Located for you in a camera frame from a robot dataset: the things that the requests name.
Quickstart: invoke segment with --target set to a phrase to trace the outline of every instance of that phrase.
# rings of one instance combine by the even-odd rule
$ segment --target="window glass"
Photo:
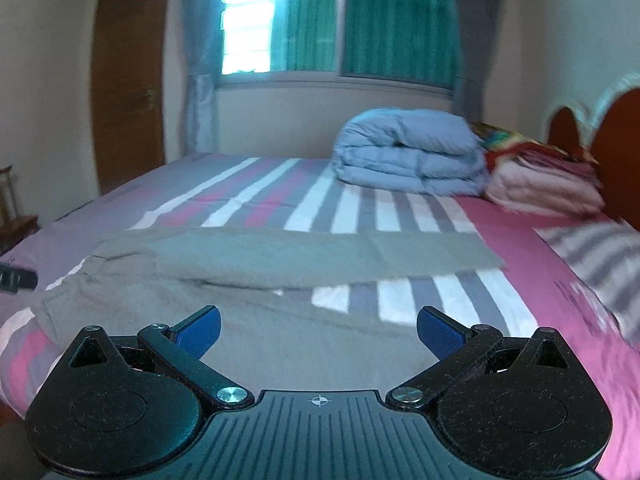
[[[335,69],[335,0],[223,2],[223,74]]]
[[[347,0],[344,73],[452,84],[449,0]]]

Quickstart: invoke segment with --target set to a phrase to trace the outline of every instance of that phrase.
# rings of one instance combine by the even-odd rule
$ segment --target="folded pink blanket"
[[[569,174],[579,176],[593,184],[595,187],[601,187],[600,181],[596,176],[596,171],[588,162],[573,162],[570,160],[562,160],[556,156],[545,155],[545,153],[534,152],[533,150],[525,150],[520,155],[523,160],[540,166],[542,168],[555,168],[556,170],[565,171]]]
[[[522,158],[498,165],[485,195],[505,209],[545,216],[585,218],[604,207],[598,190],[583,178]]]

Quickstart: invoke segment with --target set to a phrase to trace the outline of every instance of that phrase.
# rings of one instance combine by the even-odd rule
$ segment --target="wooden headboard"
[[[548,142],[568,152],[580,145],[569,108],[560,108],[552,117]],[[621,95],[609,107],[587,148],[599,163],[604,212],[640,230],[640,88]]]

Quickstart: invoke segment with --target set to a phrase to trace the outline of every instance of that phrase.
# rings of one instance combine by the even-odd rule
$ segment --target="blue curtain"
[[[187,153],[218,149],[216,85],[222,70],[221,0],[182,0],[188,64],[184,140]]]

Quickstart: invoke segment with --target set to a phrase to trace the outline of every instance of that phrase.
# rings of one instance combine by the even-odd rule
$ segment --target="folded blanket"
[[[466,122],[437,110],[369,110],[348,121],[332,164],[350,184],[438,195],[478,195],[484,154]]]
[[[505,209],[546,216],[585,218],[604,207],[598,191],[584,179],[523,159],[499,164],[485,195]]]
[[[593,165],[588,162],[562,160],[562,158],[545,155],[545,153],[539,153],[533,150],[524,150],[520,158],[540,168],[555,168],[556,170],[579,176],[597,188],[602,186],[596,175],[596,170],[593,168]]]

